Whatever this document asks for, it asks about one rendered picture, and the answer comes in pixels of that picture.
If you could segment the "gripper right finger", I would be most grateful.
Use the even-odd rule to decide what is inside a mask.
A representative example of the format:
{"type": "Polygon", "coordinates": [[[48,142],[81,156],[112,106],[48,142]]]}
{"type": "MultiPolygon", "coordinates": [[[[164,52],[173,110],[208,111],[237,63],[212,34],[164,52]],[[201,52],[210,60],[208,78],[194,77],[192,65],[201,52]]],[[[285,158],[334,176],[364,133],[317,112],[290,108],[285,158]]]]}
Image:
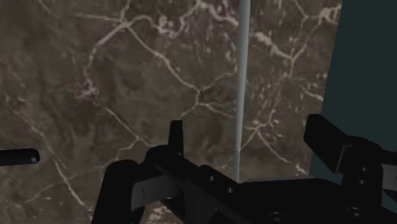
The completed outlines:
{"type": "Polygon", "coordinates": [[[356,200],[379,204],[386,192],[397,202],[397,152],[347,135],[320,114],[307,117],[303,140],[356,200]]]}

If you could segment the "thin pale grey rod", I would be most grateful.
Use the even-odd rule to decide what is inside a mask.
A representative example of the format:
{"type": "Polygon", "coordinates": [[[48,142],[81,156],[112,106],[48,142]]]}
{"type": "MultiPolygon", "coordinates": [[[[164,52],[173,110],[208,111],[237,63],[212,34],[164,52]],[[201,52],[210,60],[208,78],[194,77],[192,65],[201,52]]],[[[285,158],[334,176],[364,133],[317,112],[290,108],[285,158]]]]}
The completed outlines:
{"type": "Polygon", "coordinates": [[[239,182],[240,176],[240,152],[242,149],[244,99],[246,89],[247,59],[249,50],[250,9],[251,0],[239,0],[235,150],[233,165],[233,178],[236,182],[239,182]]]}

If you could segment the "black cylinder rod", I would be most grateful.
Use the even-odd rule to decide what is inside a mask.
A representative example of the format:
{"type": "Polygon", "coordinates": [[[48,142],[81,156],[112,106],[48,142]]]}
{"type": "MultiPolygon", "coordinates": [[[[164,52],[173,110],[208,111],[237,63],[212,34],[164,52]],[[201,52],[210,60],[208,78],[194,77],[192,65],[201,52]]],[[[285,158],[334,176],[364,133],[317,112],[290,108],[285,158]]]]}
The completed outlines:
{"type": "Polygon", "coordinates": [[[36,164],[39,161],[39,151],[34,148],[0,150],[0,166],[36,164]]]}

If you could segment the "dark teal upright panel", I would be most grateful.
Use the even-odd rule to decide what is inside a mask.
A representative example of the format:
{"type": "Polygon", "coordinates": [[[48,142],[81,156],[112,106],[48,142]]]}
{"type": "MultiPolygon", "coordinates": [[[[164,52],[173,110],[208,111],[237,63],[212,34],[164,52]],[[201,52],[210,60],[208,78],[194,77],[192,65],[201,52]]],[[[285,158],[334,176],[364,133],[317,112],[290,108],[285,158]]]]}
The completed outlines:
{"type": "Polygon", "coordinates": [[[343,0],[321,114],[397,154],[397,0],[343,0]]]}

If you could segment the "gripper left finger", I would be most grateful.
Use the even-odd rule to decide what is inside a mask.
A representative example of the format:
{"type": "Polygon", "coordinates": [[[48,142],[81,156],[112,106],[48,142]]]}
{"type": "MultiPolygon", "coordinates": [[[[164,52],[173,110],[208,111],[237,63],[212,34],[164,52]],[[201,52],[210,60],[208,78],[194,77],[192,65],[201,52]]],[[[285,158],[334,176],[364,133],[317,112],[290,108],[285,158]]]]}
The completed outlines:
{"type": "Polygon", "coordinates": [[[183,224],[243,224],[231,201],[238,184],[183,153],[183,123],[174,120],[168,143],[149,149],[141,164],[108,165],[92,224],[140,224],[146,205],[156,201],[183,224]]]}

